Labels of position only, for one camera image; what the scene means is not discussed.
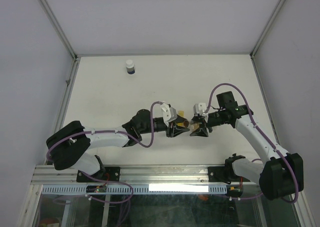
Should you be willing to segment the clear glass pill bottle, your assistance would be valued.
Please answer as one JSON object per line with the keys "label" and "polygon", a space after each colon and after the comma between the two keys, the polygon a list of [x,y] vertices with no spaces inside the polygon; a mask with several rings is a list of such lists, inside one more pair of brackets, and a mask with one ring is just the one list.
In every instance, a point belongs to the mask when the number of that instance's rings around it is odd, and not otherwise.
{"label": "clear glass pill bottle", "polygon": [[202,123],[197,121],[190,121],[189,122],[189,129],[191,132],[197,131],[201,127]]}

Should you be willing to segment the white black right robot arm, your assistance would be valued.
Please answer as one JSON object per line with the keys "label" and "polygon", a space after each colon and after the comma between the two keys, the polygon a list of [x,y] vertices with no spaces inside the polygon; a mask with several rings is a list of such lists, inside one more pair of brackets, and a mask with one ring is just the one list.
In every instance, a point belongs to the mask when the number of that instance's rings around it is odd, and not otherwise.
{"label": "white black right robot arm", "polygon": [[253,112],[244,104],[238,105],[231,91],[217,95],[219,109],[208,113],[205,103],[195,104],[192,122],[198,126],[190,136],[208,137],[214,127],[231,125],[248,141],[258,154],[260,163],[243,155],[233,154],[224,161],[214,177],[226,184],[247,179],[259,185],[268,200],[298,194],[304,189],[303,159],[298,153],[290,154],[259,128]]}

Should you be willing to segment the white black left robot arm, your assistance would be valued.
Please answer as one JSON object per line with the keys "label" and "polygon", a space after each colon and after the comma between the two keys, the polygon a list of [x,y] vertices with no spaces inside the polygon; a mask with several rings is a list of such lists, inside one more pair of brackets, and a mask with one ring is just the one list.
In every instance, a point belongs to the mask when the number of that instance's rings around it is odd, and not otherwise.
{"label": "white black left robot arm", "polygon": [[172,107],[163,108],[161,117],[151,117],[147,109],[139,110],[130,121],[114,129],[86,128],[80,121],[67,124],[46,140],[47,158],[58,171],[75,169],[86,173],[93,181],[105,175],[101,159],[88,150],[102,147],[131,147],[142,141],[144,134],[165,132],[174,138],[189,131],[189,121]]}

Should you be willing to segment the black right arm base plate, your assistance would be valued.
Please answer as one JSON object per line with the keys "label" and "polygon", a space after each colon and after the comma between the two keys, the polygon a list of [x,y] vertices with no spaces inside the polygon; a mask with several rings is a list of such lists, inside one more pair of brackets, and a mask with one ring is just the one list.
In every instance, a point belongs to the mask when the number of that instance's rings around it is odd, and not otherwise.
{"label": "black right arm base plate", "polygon": [[209,166],[207,168],[208,181],[210,183],[222,182],[231,184],[228,169],[224,166]]}

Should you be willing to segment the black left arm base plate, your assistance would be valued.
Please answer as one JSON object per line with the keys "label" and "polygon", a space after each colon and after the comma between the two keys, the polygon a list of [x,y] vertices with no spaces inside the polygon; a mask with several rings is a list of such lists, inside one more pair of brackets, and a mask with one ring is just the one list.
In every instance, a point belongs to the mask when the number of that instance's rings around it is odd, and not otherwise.
{"label": "black left arm base plate", "polygon": [[[91,177],[94,179],[102,181],[113,181],[118,182],[120,180],[121,168],[119,166],[104,166],[104,169],[101,169],[97,173],[93,174]],[[89,183],[97,182],[92,178],[87,177],[81,171],[78,171],[76,182],[77,183]]]}

